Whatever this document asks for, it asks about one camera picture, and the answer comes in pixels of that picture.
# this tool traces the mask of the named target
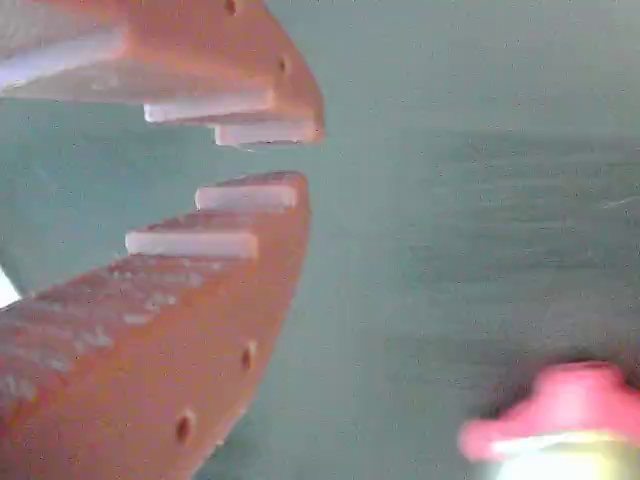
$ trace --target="green table surface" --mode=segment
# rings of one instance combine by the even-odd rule
[[[220,148],[139,108],[0,102],[0,263],[23,292],[109,262],[202,184],[308,175],[277,352],[199,480],[465,478],[461,422],[549,358],[635,365],[639,3],[269,5],[324,91],[319,146]]]

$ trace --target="pink plastic object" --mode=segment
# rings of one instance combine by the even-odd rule
[[[536,379],[533,395],[501,418],[463,426],[459,447],[470,461],[500,461],[502,442],[568,431],[607,432],[640,445],[640,393],[606,363],[550,367]]]

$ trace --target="orange jaw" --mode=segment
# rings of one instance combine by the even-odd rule
[[[3,478],[186,479],[248,408],[303,263],[305,178],[246,177],[0,311]]]
[[[322,95],[258,0],[0,2],[0,95],[144,104],[221,145],[313,142]]]

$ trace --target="white tooth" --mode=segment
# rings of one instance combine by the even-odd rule
[[[267,120],[254,123],[215,125],[218,145],[261,143],[301,143],[316,136],[312,120]]]
[[[250,232],[134,231],[125,240],[129,254],[256,258],[258,239]]]
[[[203,187],[196,192],[198,209],[272,211],[296,205],[297,192],[288,185]]]
[[[256,90],[219,93],[214,97],[182,98],[171,102],[148,103],[144,106],[147,122],[172,122],[220,117],[234,113],[254,113],[271,106],[269,91]]]

